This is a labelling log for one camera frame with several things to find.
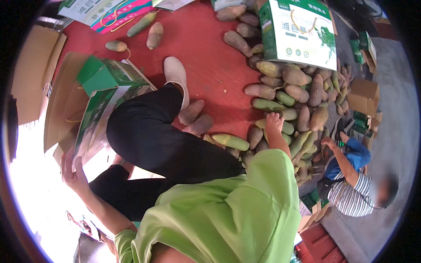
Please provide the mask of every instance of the black pants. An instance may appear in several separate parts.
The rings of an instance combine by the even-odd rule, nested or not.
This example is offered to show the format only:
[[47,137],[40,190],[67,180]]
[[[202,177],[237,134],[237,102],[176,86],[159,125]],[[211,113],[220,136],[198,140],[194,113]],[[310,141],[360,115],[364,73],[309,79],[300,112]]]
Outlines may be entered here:
[[131,221],[140,221],[161,193],[178,183],[203,183],[245,172],[227,151],[171,125],[183,96],[172,84],[121,104],[111,114],[107,138],[128,162],[165,178],[127,180],[113,165],[89,185]]

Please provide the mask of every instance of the blue shorts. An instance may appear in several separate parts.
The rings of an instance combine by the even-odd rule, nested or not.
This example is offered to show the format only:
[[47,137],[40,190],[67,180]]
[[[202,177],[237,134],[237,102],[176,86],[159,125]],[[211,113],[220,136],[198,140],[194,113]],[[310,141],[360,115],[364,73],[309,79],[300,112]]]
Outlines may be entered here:
[[[346,145],[351,149],[345,156],[352,164],[354,169],[359,172],[361,167],[364,167],[371,160],[370,151],[357,139],[349,138]],[[338,161],[334,158],[326,168],[324,177],[334,180],[335,177],[340,173]]]

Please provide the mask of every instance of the red floor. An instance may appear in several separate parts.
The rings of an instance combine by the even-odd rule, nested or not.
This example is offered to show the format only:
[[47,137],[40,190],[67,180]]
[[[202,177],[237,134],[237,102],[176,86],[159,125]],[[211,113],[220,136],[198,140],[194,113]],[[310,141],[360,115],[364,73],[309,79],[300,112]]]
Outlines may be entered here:
[[[141,17],[104,35],[84,24],[71,23],[64,30],[68,38],[58,66],[70,51],[125,59],[127,52],[105,48],[107,41],[121,40],[131,50],[130,60],[139,69],[144,68],[146,77],[160,87],[165,83],[163,59],[177,57],[186,68],[191,101],[203,99],[202,113],[210,114],[215,120],[210,133],[231,133],[245,139],[250,124],[262,118],[263,112],[252,108],[252,97],[243,93],[247,84],[258,82],[260,74],[248,67],[243,54],[222,40],[224,33],[235,30],[239,22],[220,22],[208,1],[192,2],[174,13],[160,11],[155,21],[163,24],[164,36],[158,48],[149,50],[146,47],[149,27],[132,38],[126,36],[127,30]],[[174,125],[182,127],[178,120]]]

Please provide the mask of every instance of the green shirt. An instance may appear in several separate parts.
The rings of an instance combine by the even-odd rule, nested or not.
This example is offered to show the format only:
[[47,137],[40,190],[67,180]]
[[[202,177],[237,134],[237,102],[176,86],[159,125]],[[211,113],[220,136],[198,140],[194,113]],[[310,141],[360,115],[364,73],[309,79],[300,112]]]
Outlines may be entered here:
[[148,263],[160,242],[197,263],[289,262],[301,216],[294,167],[278,149],[261,151],[247,177],[178,184],[149,208],[138,232],[115,236],[121,263]]

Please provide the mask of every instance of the striped shirt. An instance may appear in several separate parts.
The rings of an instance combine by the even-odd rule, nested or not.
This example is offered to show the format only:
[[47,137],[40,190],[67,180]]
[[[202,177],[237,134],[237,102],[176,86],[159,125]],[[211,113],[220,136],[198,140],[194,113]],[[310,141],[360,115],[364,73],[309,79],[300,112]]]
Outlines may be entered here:
[[[340,172],[335,180],[344,177]],[[368,187],[371,183],[371,177],[359,173],[358,181],[353,188],[347,181],[334,183],[329,191],[329,202],[338,208],[338,210],[352,217],[359,217],[371,214],[374,203],[370,199]]]

